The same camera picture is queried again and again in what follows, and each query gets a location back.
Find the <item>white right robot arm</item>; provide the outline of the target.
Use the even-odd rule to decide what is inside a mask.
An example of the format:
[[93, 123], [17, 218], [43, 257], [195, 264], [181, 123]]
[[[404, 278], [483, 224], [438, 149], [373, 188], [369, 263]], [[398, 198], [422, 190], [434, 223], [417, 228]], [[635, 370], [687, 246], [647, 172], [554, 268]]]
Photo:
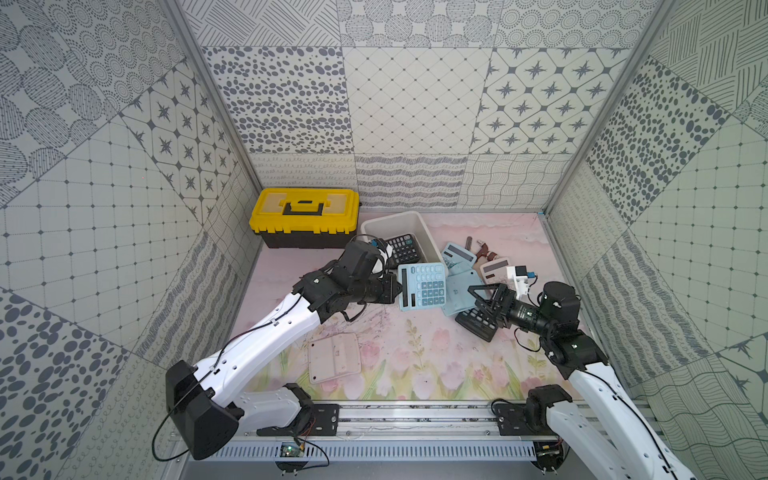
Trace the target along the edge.
[[606, 353], [579, 326], [581, 298], [563, 282], [545, 283], [536, 304], [503, 283], [472, 285], [482, 319], [538, 337], [539, 348], [587, 403], [599, 422], [583, 419], [560, 385], [530, 390], [524, 418], [529, 429], [556, 434], [597, 479], [692, 479], [621, 385]]

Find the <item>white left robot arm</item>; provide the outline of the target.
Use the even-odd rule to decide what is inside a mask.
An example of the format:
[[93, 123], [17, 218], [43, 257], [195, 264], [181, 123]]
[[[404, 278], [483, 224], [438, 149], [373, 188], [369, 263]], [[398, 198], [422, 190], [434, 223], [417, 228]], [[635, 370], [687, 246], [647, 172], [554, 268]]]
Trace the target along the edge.
[[188, 454], [206, 459], [240, 432], [311, 432], [314, 404], [297, 384], [261, 393], [246, 388], [287, 347], [332, 316], [353, 321], [350, 305], [394, 303], [402, 287], [392, 270], [393, 254], [380, 238], [353, 238], [338, 259], [303, 275], [255, 326], [194, 365], [180, 360], [171, 366], [165, 375], [167, 418]]

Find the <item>light blue calculator back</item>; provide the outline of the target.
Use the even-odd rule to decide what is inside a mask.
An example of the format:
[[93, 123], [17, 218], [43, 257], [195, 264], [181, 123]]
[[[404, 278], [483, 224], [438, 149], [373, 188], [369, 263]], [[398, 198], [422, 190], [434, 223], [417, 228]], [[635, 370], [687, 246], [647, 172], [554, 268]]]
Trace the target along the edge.
[[441, 262], [402, 264], [396, 273], [402, 287], [398, 300], [401, 311], [441, 308], [446, 304], [446, 268]]

